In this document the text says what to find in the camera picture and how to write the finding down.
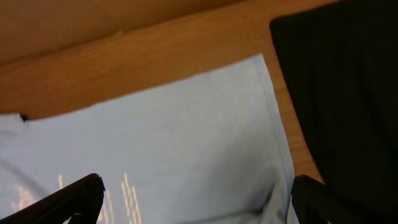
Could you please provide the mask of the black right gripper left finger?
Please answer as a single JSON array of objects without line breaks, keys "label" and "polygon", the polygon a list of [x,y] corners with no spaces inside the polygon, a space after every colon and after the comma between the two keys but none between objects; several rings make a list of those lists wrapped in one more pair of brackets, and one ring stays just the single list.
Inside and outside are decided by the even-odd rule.
[{"label": "black right gripper left finger", "polygon": [[2,224],[96,224],[104,200],[102,178],[95,173],[1,219]]}]

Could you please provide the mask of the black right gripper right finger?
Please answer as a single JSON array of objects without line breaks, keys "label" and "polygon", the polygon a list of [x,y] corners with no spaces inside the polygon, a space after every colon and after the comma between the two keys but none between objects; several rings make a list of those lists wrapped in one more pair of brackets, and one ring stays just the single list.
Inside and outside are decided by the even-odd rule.
[{"label": "black right gripper right finger", "polygon": [[317,180],[296,176],[291,191],[292,205],[300,224],[368,224],[371,220],[340,200]]}]

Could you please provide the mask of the light blue printed t-shirt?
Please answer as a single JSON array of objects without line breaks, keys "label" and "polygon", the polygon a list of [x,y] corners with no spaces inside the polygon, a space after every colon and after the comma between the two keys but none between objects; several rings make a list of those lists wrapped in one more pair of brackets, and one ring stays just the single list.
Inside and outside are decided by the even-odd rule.
[{"label": "light blue printed t-shirt", "polygon": [[1,116],[1,216],[90,174],[100,223],[297,223],[262,55],[52,118]]}]

